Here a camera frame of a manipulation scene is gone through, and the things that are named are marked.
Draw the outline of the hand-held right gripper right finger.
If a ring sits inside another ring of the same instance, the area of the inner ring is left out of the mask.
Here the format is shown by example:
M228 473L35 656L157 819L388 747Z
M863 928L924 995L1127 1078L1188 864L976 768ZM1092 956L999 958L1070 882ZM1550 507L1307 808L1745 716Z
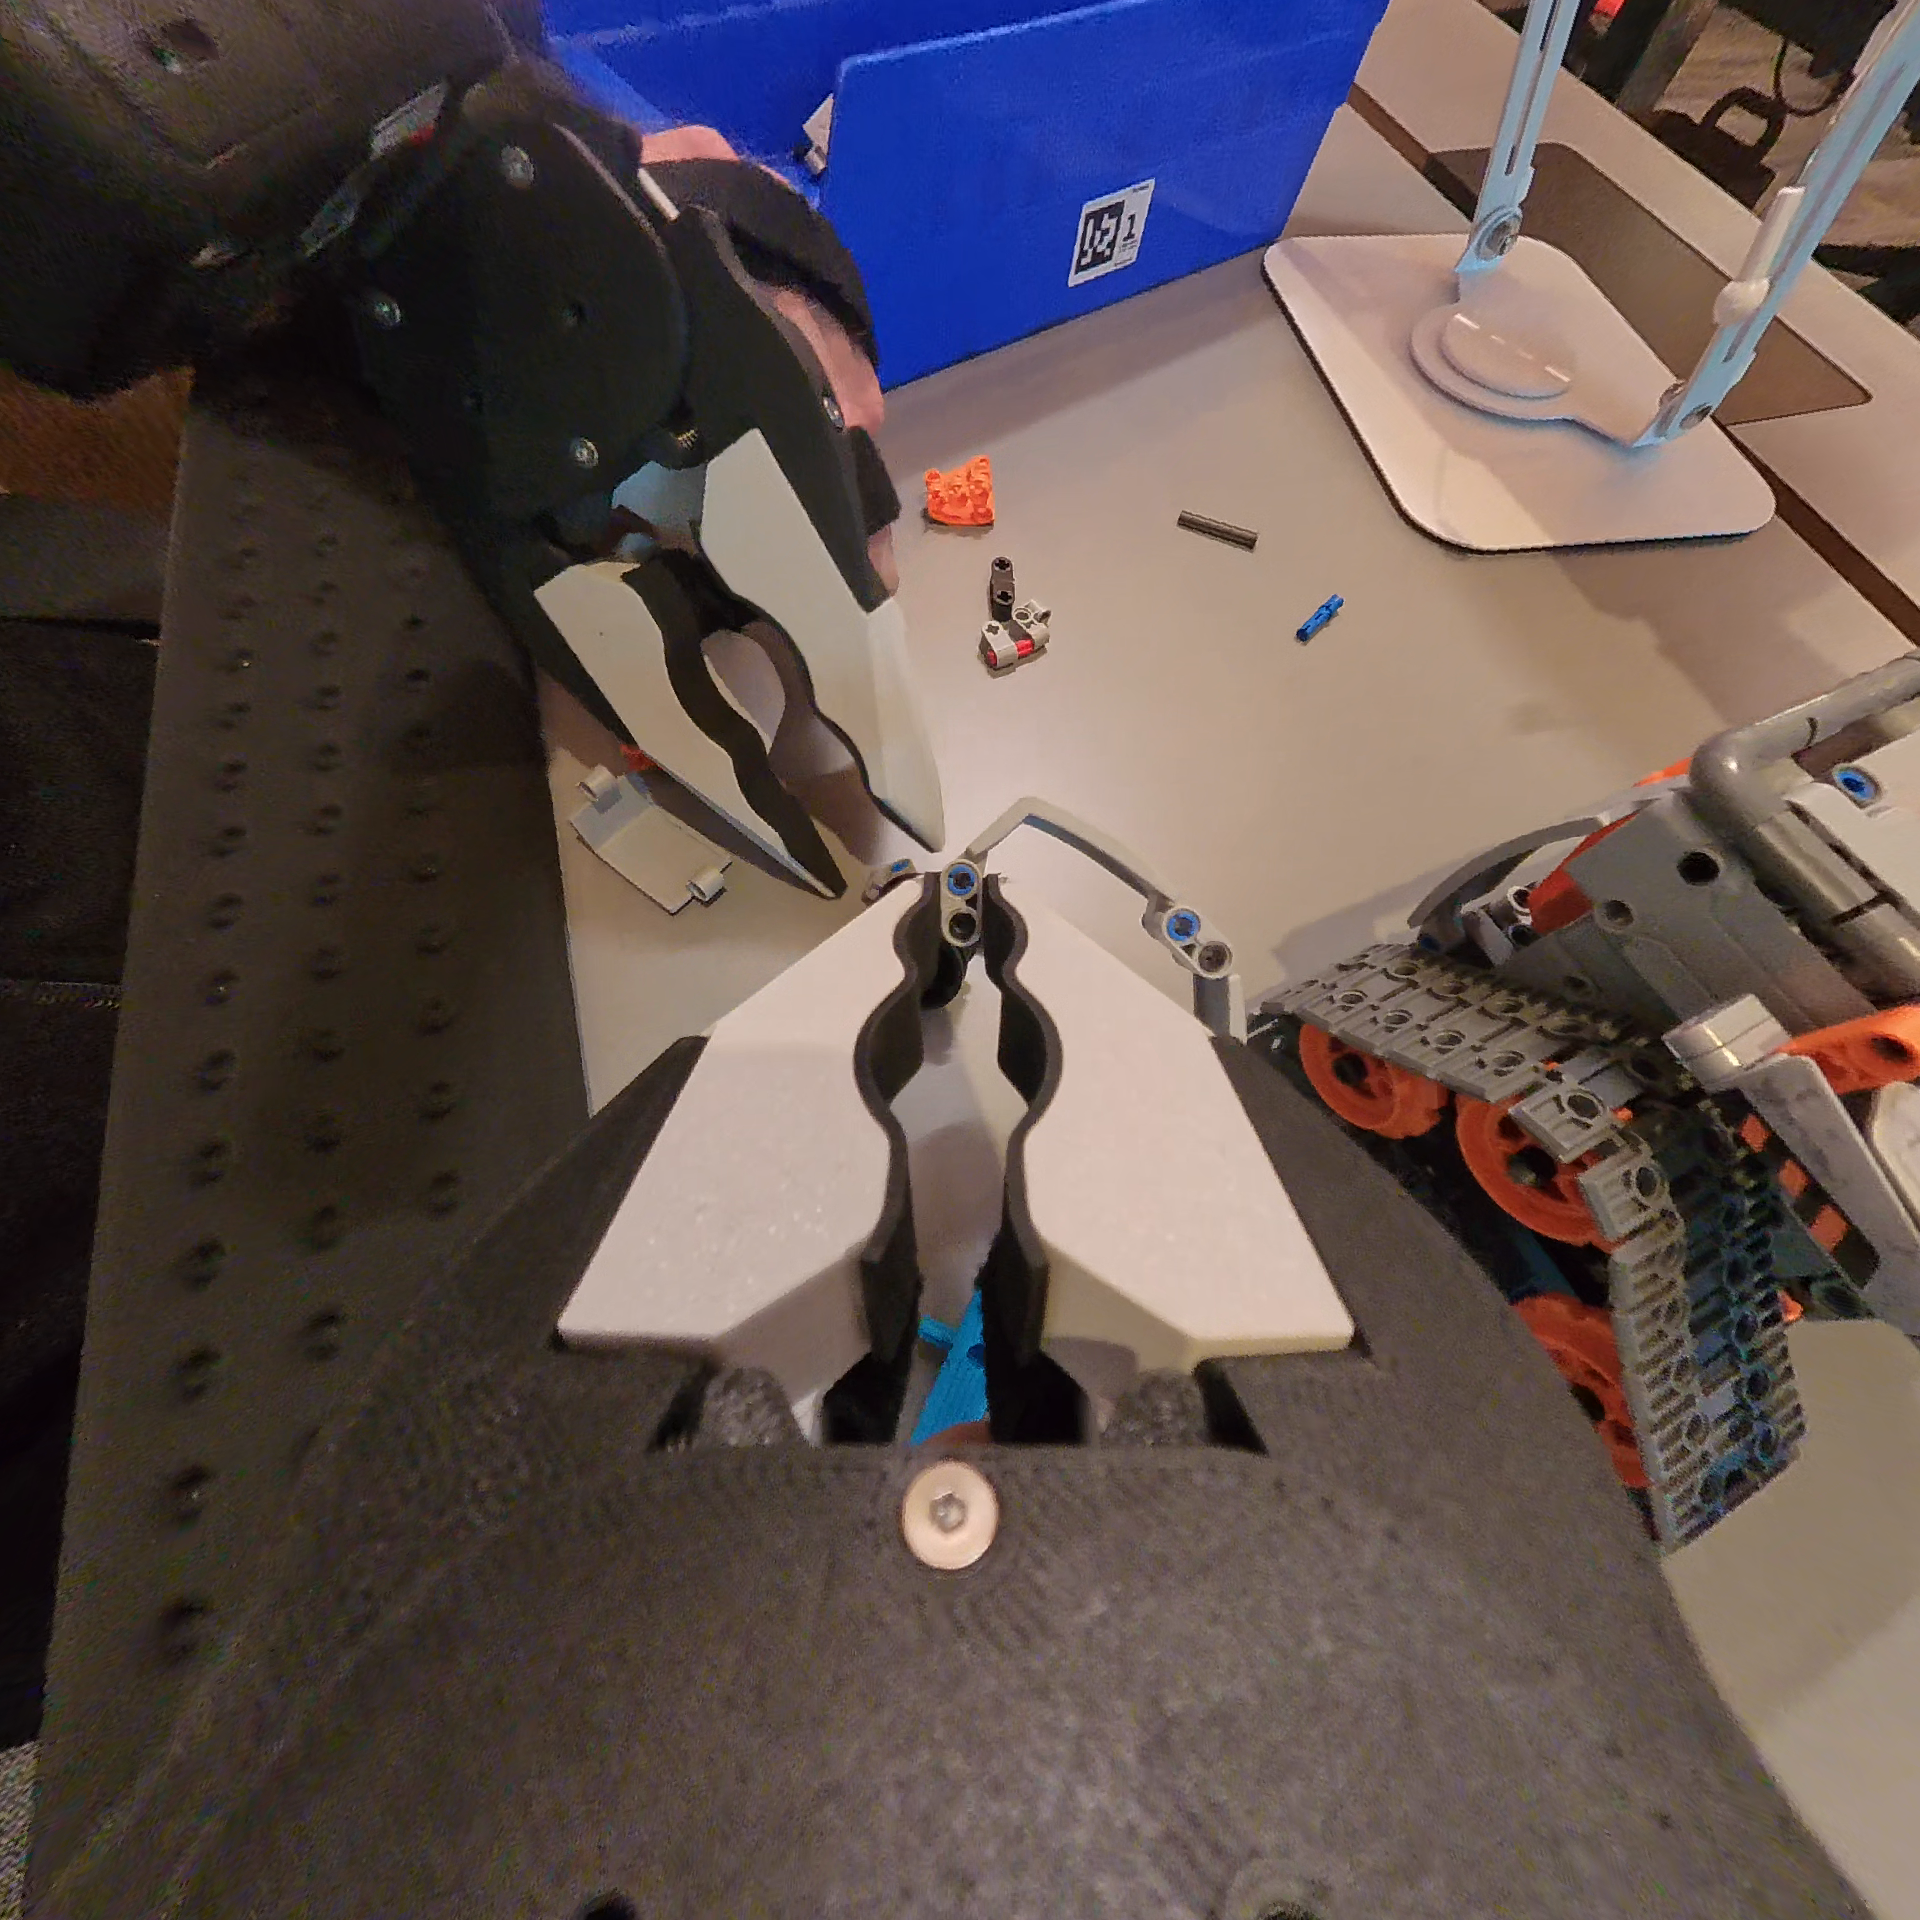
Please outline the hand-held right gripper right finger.
M1248 1048L1020 882L988 880L980 911L997 1062L1027 1102L980 1279L999 1359L1127 1379L1349 1350L1352 1315L1228 1082Z

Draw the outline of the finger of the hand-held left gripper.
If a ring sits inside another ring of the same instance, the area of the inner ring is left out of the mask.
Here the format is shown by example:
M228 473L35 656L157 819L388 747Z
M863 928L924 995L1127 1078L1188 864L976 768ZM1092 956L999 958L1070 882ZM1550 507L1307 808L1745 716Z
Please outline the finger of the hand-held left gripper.
M772 451L703 464L698 554L797 656L817 720L847 747L872 808L944 849L944 786L894 600L853 592Z
M616 728L786 880L841 901L847 880L810 812L777 782L756 720L703 661L687 558L574 563L538 585L543 620L586 670Z

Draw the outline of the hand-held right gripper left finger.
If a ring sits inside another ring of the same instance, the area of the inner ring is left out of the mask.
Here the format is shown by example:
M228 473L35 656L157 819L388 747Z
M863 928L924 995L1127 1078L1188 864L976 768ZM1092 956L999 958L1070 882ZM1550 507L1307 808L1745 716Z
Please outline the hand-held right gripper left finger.
M894 882L713 1019L563 1315L565 1350L841 1379L921 1332L898 1087L924 1062L941 882Z

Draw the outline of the blue plastic separator tool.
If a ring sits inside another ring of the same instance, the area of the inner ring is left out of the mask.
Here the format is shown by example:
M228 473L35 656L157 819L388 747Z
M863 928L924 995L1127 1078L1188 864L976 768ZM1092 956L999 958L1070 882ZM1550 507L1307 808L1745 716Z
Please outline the blue plastic separator tool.
M987 1303L969 1294L956 1322L921 1320L921 1345L941 1353L934 1383L916 1418L916 1445L934 1445L948 1428L980 1433L988 1427L988 1383L987 1383Z

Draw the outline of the grey curved panel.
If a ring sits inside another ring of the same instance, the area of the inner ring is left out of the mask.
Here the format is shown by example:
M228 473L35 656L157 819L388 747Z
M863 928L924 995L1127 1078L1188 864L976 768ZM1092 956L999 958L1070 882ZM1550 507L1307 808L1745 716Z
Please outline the grey curved panel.
M921 995L924 1012L948 1006L969 977L969 958L987 952L988 854L1014 826L1059 838L1060 849L1080 854L1125 888L1135 888L1144 901L1144 934L1188 977L1194 1019L1217 1038L1248 1043L1248 988L1235 971L1235 943L1177 888L1151 874L1135 849L1039 795L1011 801L987 834L967 845L961 856L944 864L934 982Z

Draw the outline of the person's left hand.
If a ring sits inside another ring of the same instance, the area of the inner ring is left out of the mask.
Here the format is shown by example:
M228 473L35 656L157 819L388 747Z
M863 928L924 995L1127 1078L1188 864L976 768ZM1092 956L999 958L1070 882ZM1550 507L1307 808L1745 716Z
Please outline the person's left hand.
M743 277L779 306L827 370L847 424L882 424L876 337L863 277L793 178L738 160L713 126L644 132L644 169L673 207L722 218Z

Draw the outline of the grey flat hinged panel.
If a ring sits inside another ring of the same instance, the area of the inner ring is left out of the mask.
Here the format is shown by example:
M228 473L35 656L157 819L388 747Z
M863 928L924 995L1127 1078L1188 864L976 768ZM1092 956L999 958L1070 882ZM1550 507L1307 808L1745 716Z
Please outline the grey flat hinged panel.
M574 834L586 854L596 854L627 888L636 888L653 911L678 916L687 903L713 903L731 888L731 854L710 838L686 826L658 801L662 770L627 749L627 763L593 768L577 774L584 808L574 812Z

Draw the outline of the small grey red connector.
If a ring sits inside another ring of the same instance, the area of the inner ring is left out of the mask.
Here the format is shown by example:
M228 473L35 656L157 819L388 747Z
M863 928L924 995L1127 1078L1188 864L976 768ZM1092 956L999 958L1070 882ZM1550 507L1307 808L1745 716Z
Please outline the small grey red connector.
M1049 606L1036 600L1020 600L1014 568L1005 558L988 563L987 580L987 624L980 624L980 666L987 676L1014 676L1020 666L1039 661L1049 651Z

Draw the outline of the blue plastic bin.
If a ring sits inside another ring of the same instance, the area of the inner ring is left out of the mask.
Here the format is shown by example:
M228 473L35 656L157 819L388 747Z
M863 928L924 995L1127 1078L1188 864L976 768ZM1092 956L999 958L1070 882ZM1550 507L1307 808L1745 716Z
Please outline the blue plastic bin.
M554 0L644 126L777 163L866 279L902 390L1268 252L1384 0Z

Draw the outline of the grey orange tracked toy robot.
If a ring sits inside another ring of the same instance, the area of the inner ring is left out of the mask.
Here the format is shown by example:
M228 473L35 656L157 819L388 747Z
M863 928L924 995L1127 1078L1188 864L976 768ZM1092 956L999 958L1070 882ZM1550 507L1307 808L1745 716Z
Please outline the grey orange tracked toy robot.
M1253 1043L1517 1303L1660 1546L1800 1450L1794 1320L1920 1330L1920 666L1462 864Z

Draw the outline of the black perforated board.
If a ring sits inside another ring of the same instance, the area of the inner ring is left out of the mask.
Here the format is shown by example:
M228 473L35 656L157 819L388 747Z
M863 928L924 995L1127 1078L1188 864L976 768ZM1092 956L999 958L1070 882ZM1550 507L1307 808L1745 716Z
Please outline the black perforated board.
M372 411L200 390L45 1666L52 1857L218 1666L416 1283L584 1122L520 643Z

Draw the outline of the white flat sheet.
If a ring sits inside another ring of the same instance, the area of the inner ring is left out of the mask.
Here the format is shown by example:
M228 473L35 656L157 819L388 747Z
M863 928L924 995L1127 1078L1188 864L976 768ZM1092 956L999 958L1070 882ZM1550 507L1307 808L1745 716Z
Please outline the white flat sheet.
M1734 539L1763 471L1570 255L1517 239L1462 273L1451 234L1297 234L1259 277L1399 517L1462 554Z

